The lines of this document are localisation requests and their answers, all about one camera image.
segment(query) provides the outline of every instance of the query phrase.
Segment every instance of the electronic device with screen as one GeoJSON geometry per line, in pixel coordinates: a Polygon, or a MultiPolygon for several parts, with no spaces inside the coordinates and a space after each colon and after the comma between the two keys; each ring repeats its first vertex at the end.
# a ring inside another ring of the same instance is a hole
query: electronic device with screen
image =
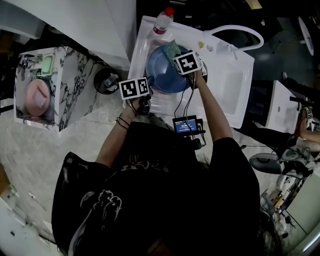
{"type": "Polygon", "coordinates": [[[202,119],[197,119],[195,115],[187,117],[178,117],[173,120],[174,131],[183,137],[188,137],[194,144],[194,149],[199,150],[207,143],[204,137],[204,122],[202,119]],[[204,144],[201,144],[199,138],[195,138],[195,135],[201,135],[204,144]]]}

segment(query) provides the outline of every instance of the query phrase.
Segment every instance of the blue plate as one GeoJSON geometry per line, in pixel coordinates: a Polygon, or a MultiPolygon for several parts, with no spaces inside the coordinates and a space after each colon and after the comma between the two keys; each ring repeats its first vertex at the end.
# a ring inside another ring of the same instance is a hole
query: blue plate
{"type": "MultiPolygon", "coordinates": [[[[166,45],[161,45],[154,49],[149,55],[145,71],[147,77],[152,76],[154,78],[153,85],[163,92],[176,94],[183,92],[183,90],[190,87],[190,83],[185,77],[178,74],[175,67],[171,65],[167,57],[165,56],[166,45]]],[[[188,50],[182,46],[179,46],[181,52],[187,52],[188,50]]]]}

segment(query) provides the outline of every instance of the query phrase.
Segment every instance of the tiled floor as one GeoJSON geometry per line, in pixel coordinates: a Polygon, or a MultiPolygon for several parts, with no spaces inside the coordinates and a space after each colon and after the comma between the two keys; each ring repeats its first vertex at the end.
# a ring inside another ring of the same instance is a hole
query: tiled floor
{"type": "MultiPolygon", "coordinates": [[[[15,123],[13,110],[0,115],[0,162],[3,164],[11,183],[18,191],[18,205],[43,231],[48,231],[43,220],[51,223],[56,182],[65,155],[72,151],[84,160],[94,161],[98,152],[119,116],[122,102],[118,95],[102,95],[100,109],[68,126],[59,134],[51,131],[15,123]]],[[[162,116],[169,124],[170,116],[162,116]]],[[[196,152],[199,160],[211,159],[213,144],[208,124],[204,124],[207,146],[196,152]]],[[[233,131],[239,145],[257,146],[250,137],[233,131]]],[[[257,153],[271,153],[267,147],[246,147],[247,158],[257,153]]],[[[278,176],[255,172],[260,183],[260,193],[273,189],[278,176]]]]}

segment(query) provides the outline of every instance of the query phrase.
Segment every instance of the green mesh sponge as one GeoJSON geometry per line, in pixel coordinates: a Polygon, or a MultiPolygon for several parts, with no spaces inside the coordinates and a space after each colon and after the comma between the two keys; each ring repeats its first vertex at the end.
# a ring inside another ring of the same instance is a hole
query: green mesh sponge
{"type": "Polygon", "coordinates": [[[171,63],[171,65],[176,68],[174,64],[174,58],[181,55],[179,46],[176,43],[176,40],[171,41],[164,47],[164,54],[171,63]]]}

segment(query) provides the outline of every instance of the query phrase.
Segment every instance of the black t-shirt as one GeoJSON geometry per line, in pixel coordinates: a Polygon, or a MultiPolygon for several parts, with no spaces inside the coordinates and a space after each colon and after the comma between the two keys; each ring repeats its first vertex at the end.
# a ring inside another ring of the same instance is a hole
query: black t-shirt
{"type": "Polygon", "coordinates": [[[177,255],[255,251],[259,183],[239,145],[222,138],[209,168],[190,141],[133,122],[112,169],[69,153],[52,229],[69,255],[145,255],[162,239],[177,255]]]}

